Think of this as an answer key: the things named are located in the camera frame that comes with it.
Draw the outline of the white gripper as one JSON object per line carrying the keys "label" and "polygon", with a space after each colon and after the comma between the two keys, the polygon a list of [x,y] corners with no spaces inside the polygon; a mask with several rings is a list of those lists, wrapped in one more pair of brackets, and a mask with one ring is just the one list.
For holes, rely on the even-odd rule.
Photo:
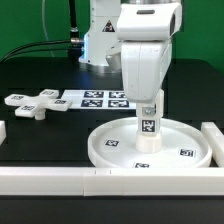
{"label": "white gripper", "polygon": [[[123,88],[134,103],[154,101],[171,63],[172,43],[124,41],[121,47]],[[144,116],[156,114],[155,104],[142,106]]]}

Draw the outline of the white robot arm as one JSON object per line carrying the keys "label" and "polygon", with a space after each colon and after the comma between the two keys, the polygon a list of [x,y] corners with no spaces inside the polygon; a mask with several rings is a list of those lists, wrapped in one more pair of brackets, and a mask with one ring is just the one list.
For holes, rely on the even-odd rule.
{"label": "white robot arm", "polygon": [[163,115],[161,85],[182,24],[181,0],[90,0],[90,28],[80,65],[122,74],[139,117]]}

